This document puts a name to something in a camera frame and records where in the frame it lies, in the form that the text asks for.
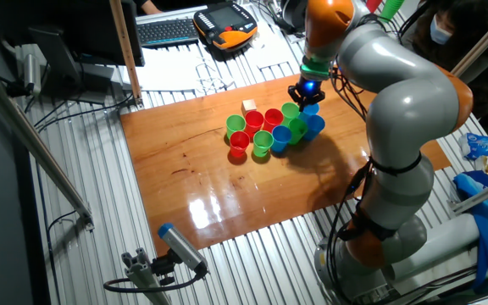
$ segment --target black hair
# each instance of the black hair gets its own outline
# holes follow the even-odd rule
[[[488,31],[488,0],[440,0],[437,8],[447,13],[455,33],[463,31],[481,38]]]

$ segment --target small wooden block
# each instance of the small wooden block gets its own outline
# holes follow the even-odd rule
[[[242,115],[246,116],[249,111],[257,110],[254,100],[244,100],[242,101]]]

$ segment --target red cup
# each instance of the red cup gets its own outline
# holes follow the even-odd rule
[[[263,122],[263,115],[257,110],[252,110],[246,114],[246,128],[244,131],[253,138],[253,135],[261,130]]]
[[[269,109],[264,114],[264,126],[263,130],[272,133],[272,130],[284,121],[284,114],[278,109]]]
[[[230,136],[230,154],[240,157],[246,152],[246,147],[250,144],[250,136],[244,131],[235,131]]]

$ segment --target face mask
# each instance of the face mask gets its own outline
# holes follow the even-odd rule
[[[434,15],[434,18],[430,23],[430,39],[437,44],[445,45],[449,38],[451,38],[451,35],[452,34],[447,30],[438,27],[438,24],[436,23],[436,15]]]

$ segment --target white cylinder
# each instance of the white cylinder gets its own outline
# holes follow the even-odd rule
[[[429,267],[435,261],[480,238],[474,216],[465,213],[427,233],[427,242],[411,257],[383,268],[388,280],[400,280]]]

